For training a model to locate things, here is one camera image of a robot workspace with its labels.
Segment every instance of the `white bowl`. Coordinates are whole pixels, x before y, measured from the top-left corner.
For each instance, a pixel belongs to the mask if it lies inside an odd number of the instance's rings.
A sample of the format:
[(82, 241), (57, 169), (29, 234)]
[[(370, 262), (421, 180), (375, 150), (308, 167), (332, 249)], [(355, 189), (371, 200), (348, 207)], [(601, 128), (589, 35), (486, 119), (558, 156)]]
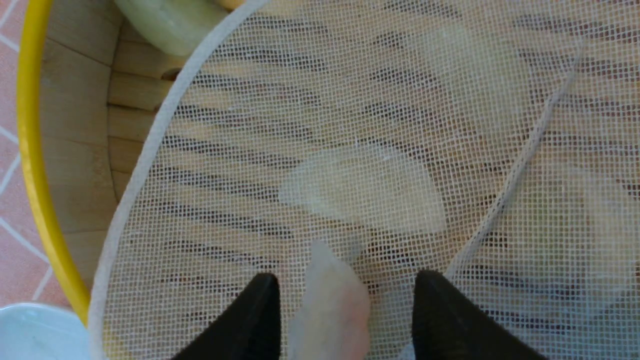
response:
[(88, 360), (89, 336), (73, 312), (43, 304), (0, 308), (0, 359)]

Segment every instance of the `tile grout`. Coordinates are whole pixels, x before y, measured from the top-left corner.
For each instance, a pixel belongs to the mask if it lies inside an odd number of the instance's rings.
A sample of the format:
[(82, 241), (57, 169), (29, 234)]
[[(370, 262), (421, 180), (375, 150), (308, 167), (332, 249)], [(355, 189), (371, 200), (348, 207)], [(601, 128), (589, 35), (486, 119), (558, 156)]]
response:
[(15, 8), (15, 5), (17, 3), (18, 3), (18, 0), (11, 0), (11, 2), (9, 3), (9, 6), (6, 7), (4, 14), (2, 14), (2, 17), (0, 17), (0, 28), (2, 28), (5, 22), (7, 21), (7, 19), (9, 19), (9, 15), (11, 14), (11, 11), (13, 10), (13, 8)]
[(11, 234), (14, 239), (16, 239), (19, 243), (22, 244), (22, 246), (27, 248), (27, 250), (31, 251), (35, 256), (39, 257), (42, 261), (49, 264), (49, 259), (45, 254), (42, 254), (40, 250), (38, 250), (35, 246), (33, 246), (30, 242), (28, 242), (25, 238), (23, 238), (22, 235), (20, 235), (14, 228), (11, 227), (11, 225), (9, 225), (7, 221), (4, 220), (4, 218), (1, 218), (1, 217), (0, 217), (0, 227), (4, 227), (4, 230), (6, 230), (9, 234)]
[(7, 185), (9, 185), (11, 176), (13, 176), (13, 173), (15, 172), (15, 169), (18, 167), (18, 165), (20, 165), (20, 154), (16, 155), (15, 159), (13, 159), (11, 165), (9, 165), (9, 168), (6, 169), (6, 173), (4, 173), (2, 181), (0, 181), (0, 195), (2, 195)]
[(4, 135), (5, 137), (7, 137), (9, 140), (11, 140), (11, 142), (13, 143), (19, 143), (18, 141), (18, 137), (15, 136), (14, 134), (11, 134), (9, 132), (9, 130), (3, 128), (2, 126), (0, 126), (0, 135)]
[(16, 53), (20, 52), (20, 46), (18, 44), (16, 44), (15, 42), (12, 42), (11, 40), (9, 40), (9, 38), (7, 38), (6, 36), (4, 36), (2, 34), (0, 34), (0, 42), (2, 42), (4, 45), (7, 45), (8, 47), (10, 47)]
[(40, 280), (40, 284), (38, 284), (36, 291), (33, 292), (31, 301), (37, 301), (38, 298), (40, 298), (40, 296), (42, 295), (42, 292), (44, 291), (45, 286), (47, 286), (47, 283), (51, 279), (51, 275), (53, 275), (53, 268), (49, 266), (49, 268), (47, 269), (47, 272), (44, 273), (42, 280)]

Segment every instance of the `mesh net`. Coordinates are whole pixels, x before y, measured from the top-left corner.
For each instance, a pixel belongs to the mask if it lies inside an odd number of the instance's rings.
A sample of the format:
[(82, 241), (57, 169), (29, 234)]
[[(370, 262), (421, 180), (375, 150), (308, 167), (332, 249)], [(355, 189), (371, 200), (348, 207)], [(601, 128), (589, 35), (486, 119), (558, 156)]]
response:
[(286, 334), (322, 238), (369, 289), (368, 359), (409, 344), (425, 268), (551, 359), (637, 359), (639, 39), (637, 1), (249, 2), (156, 118), (94, 354), (170, 358), (258, 272)]

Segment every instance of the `pink tile floor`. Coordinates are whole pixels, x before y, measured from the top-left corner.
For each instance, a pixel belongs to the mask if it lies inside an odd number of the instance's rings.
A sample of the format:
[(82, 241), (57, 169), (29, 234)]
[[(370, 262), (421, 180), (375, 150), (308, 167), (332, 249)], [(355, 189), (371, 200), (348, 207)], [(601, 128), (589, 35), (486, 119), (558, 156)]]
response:
[(42, 250), (20, 167), (15, 81), (27, 2), (0, 0), (0, 307), (31, 301), (68, 307)]

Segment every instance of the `wooden plank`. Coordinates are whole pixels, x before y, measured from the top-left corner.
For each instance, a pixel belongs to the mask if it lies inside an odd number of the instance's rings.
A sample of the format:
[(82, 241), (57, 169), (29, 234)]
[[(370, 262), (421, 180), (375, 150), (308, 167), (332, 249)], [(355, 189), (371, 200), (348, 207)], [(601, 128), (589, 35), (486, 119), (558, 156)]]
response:
[(131, 174), (142, 152), (142, 143), (109, 137), (109, 163), (111, 169)]
[(305, 159), (314, 151), (322, 147), (305, 143), (293, 142), (275, 136), (256, 134), (243, 131), (236, 127), (222, 127), (204, 124), (191, 120), (176, 118), (172, 120), (165, 136), (182, 136), (190, 139), (227, 144), (251, 151), (266, 154), (279, 154), (296, 159)]
[(239, 184), (261, 184), (272, 187), (279, 186), (289, 173), (288, 170), (265, 167), (248, 161), (227, 160), (167, 147), (160, 148), (155, 162), (158, 166), (187, 170), (194, 174), (235, 179)]
[(109, 136), (144, 142), (155, 117), (151, 111), (111, 105), (108, 107)]
[(268, 234), (165, 214), (158, 214), (154, 221), (162, 224), (162, 227), (151, 227), (147, 230), (147, 236), (155, 235), (167, 243), (180, 243), (181, 239), (189, 239), (193, 245), (200, 246), (203, 250), (207, 247), (222, 247), (236, 254), (287, 261), (285, 256), (288, 241)]
[(81, 183), (50, 184), (49, 191), (63, 233), (109, 228), (116, 210), (113, 185), (108, 188), (95, 188)]
[(148, 44), (147, 39), (143, 38), (127, 19), (122, 22), (122, 27), (120, 28), (120, 41)]
[(116, 208), (106, 147), (42, 138), (58, 223), (64, 233), (105, 230)]
[(40, 77), (42, 134), (106, 146), (110, 72), (95, 60), (46, 40)]
[(95, 270), (98, 267), (102, 245), (107, 237), (106, 231), (88, 231), (67, 233), (65, 241), (74, 265), (87, 288), (92, 288)]
[(105, 65), (111, 65), (122, 14), (112, 1), (55, 0), (47, 37)]
[(255, 231), (282, 240), (293, 241), (297, 234), (305, 234), (322, 228), (334, 228), (338, 221), (322, 218), (297, 207), (287, 206), (279, 202), (267, 202), (233, 195), (226, 192), (187, 186), (158, 179), (148, 179), (147, 186), (162, 189), (154, 195), (161, 207), (167, 203), (188, 206), (198, 214), (211, 211), (213, 215), (204, 216), (212, 223), (229, 226), (240, 226), (238, 222), (255, 227)]
[(173, 81), (113, 72), (108, 102), (112, 105), (157, 111), (172, 85)]
[(113, 189), (116, 191), (116, 200), (120, 202), (124, 191), (127, 189), (131, 174), (125, 172), (112, 171), (111, 177), (113, 178)]
[(120, 41), (113, 70), (154, 79), (175, 79), (187, 57), (167, 55), (150, 44)]
[(43, 136), (42, 148), (49, 184), (111, 186), (106, 147)]

